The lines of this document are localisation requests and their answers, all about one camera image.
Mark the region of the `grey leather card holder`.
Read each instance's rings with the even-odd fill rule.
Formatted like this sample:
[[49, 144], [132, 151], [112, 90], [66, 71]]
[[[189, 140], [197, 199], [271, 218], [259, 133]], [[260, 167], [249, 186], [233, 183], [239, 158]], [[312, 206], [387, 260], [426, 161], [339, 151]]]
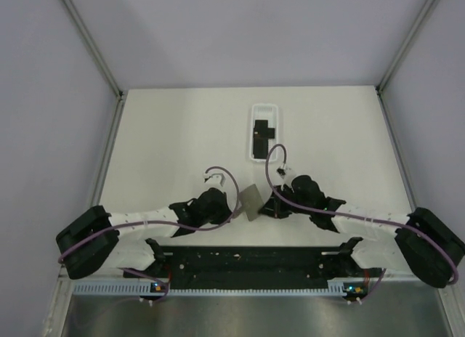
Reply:
[[255, 184], [249, 185], [240, 192], [240, 209], [246, 215], [246, 218], [252, 222], [259, 217], [259, 210], [264, 205], [262, 196]]

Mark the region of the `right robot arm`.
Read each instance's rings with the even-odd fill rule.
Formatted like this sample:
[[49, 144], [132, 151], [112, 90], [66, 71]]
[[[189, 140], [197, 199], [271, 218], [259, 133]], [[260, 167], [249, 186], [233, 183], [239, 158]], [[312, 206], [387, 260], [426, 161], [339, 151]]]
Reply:
[[458, 280], [464, 242], [427, 208], [409, 214], [383, 214], [325, 195], [307, 175], [275, 185], [261, 214], [284, 219], [306, 214], [317, 228], [349, 240], [339, 247], [339, 267], [349, 276], [363, 269], [415, 275], [434, 288]]

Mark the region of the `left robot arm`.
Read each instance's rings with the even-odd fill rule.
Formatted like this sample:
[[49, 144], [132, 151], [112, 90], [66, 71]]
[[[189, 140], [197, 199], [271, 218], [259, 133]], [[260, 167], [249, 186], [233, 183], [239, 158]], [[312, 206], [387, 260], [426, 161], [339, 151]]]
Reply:
[[239, 208], [239, 201], [229, 205], [226, 192], [215, 187], [154, 211], [120, 214], [93, 206], [57, 235], [59, 262], [72, 280], [104, 269], [154, 277], [166, 271], [162, 239], [216, 230]]

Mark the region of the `black cards in tray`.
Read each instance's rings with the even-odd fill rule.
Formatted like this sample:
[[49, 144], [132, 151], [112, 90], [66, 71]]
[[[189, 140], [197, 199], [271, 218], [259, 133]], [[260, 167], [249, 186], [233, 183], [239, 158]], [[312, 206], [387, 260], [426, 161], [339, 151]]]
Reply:
[[252, 155], [254, 159], [266, 159], [269, 141], [275, 138], [275, 128], [269, 126], [268, 120], [255, 120], [253, 128]]

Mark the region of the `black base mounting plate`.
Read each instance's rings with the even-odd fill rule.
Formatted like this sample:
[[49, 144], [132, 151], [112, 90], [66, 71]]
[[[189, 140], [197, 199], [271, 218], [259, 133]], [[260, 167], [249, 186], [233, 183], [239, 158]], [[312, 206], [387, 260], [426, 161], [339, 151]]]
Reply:
[[317, 251], [349, 255], [336, 247], [207, 247], [164, 246], [163, 252], [171, 254], [171, 261], [158, 273], [145, 274], [163, 278], [171, 275], [171, 287], [223, 288], [223, 289], [278, 289], [326, 288], [334, 278], [362, 280], [365, 275], [378, 277], [379, 268], [351, 268], [344, 261], [342, 268], [334, 260], [326, 268], [318, 269], [315, 262], [304, 264], [292, 259], [285, 264], [278, 255], [310, 255]]

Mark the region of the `white plastic tray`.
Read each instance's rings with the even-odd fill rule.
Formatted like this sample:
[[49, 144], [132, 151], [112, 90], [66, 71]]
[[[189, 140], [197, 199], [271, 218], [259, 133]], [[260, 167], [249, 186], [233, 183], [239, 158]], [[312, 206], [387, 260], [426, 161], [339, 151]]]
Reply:
[[271, 103], [253, 104], [248, 130], [248, 157], [255, 163], [265, 163], [270, 149], [278, 143], [280, 143], [278, 106]]

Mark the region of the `aluminium frame rail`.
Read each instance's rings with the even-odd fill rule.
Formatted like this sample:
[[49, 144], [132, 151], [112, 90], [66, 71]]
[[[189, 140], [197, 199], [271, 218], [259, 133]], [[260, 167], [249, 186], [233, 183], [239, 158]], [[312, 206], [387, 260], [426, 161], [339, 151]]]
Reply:
[[[58, 261], [63, 264], [70, 277], [79, 279], [92, 275], [93, 273], [104, 269], [130, 268], [137, 271], [149, 271], [154, 274], [163, 269], [170, 261], [171, 254], [155, 254], [151, 251], [133, 250], [133, 251], [114, 251], [112, 253], [63, 253]], [[393, 258], [380, 258], [379, 263], [357, 263], [350, 255], [338, 253], [324, 253], [317, 251], [310, 255], [278, 255], [276, 259], [270, 261], [271, 264], [277, 264], [278, 260], [284, 260], [285, 264], [290, 264], [292, 259], [301, 259], [304, 264], [315, 262], [318, 269], [326, 268], [327, 261], [334, 260], [337, 268], [344, 266], [344, 261], [351, 268], [359, 267], [361, 269], [386, 269], [388, 271], [408, 273], [413, 271], [409, 268], [407, 261], [401, 259], [396, 253]]]

